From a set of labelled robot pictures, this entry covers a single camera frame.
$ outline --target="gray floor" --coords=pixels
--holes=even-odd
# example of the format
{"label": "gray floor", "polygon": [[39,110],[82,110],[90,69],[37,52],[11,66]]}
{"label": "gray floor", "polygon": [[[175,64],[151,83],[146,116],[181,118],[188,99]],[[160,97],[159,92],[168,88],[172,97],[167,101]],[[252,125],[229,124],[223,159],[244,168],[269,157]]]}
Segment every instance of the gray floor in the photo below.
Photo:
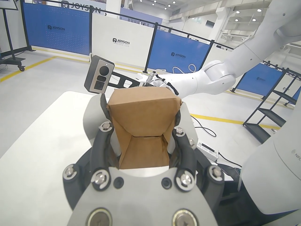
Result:
{"label": "gray floor", "polygon": [[[33,52],[19,57],[25,57],[22,64],[29,66],[50,56]],[[88,63],[56,58],[0,83],[0,157],[61,94],[88,93],[84,88],[88,68]],[[8,65],[0,70],[0,78],[17,70]]]}

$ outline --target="black cable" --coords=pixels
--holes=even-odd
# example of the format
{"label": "black cable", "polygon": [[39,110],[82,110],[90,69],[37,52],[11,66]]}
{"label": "black cable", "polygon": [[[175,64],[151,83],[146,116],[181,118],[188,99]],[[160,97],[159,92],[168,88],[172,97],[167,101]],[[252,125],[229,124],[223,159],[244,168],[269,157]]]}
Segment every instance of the black cable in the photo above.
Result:
{"label": "black cable", "polygon": [[220,152],[218,152],[218,154],[219,155],[221,155],[221,157],[223,157],[226,161],[228,161],[228,162],[230,162],[230,163],[232,163],[232,164],[234,164],[234,165],[237,165],[237,166],[240,166],[240,167],[242,167],[241,165],[238,165],[237,163],[235,163],[235,162],[232,162],[232,161],[230,161],[230,160],[228,160],[228,159],[226,159]]}
{"label": "black cable", "polygon": [[212,137],[216,137],[216,133],[213,131],[213,130],[211,130],[210,128],[207,128],[207,127],[203,127],[202,125],[201,125],[201,123],[195,118],[195,117],[193,117],[192,115],[190,115],[193,119],[195,119],[198,123],[199,123],[199,125],[200,125],[200,127],[195,127],[195,128],[202,128],[202,129],[204,129],[204,131],[207,133],[207,134],[209,134],[209,135],[211,135]]}

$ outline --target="cardboard box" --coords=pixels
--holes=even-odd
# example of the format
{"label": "cardboard box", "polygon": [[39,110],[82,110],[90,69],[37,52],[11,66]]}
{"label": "cardboard box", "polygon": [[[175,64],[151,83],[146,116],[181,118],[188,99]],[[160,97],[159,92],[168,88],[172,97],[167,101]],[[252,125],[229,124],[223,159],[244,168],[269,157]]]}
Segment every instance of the cardboard box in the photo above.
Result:
{"label": "cardboard box", "polygon": [[120,169],[169,165],[167,145],[181,104],[166,87],[114,90],[107,108],[122,151]]}

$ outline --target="joyson logo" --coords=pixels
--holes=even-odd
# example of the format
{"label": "joyson logo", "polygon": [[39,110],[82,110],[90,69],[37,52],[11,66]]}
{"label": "joyson logo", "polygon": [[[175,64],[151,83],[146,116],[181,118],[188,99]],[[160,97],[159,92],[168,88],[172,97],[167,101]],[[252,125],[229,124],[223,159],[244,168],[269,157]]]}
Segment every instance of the joyson logo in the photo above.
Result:
{"label": "joyson logo", "polygon": [[62,31],[65,31],[65,28],[64,27],[56,27],[56,26],[51,26],[51,25],[48,25],[47,26],[49,30],[62,30]]}
{"label": "joyson logo", "polygon": [[182,57],[182,58],[186,58],[186,56],[184,56],[184,55],[182,55],[182,54],[174,53],[174,52],[171,53],[171,56],[173,56],[173,57]]}
{"label": "joyson logo", "polygon": [[123,46],[127,46],[127,47],[130,46],[130,42],[129,41],[119,40],[119,39],[116,39],[116,38],[113,38],[113,43],[114,44],[123,45]]}

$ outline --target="white partition panel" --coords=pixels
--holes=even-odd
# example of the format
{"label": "white partition panel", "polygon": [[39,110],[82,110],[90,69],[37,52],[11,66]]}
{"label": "white partition panel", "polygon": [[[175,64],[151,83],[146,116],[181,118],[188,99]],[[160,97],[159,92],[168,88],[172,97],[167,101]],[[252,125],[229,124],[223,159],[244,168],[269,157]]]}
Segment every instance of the white partition panel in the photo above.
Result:
{"label": "white partition panel", "polygon": [[93,14],[92,54],[114,63],[145,67],[154,29]]}

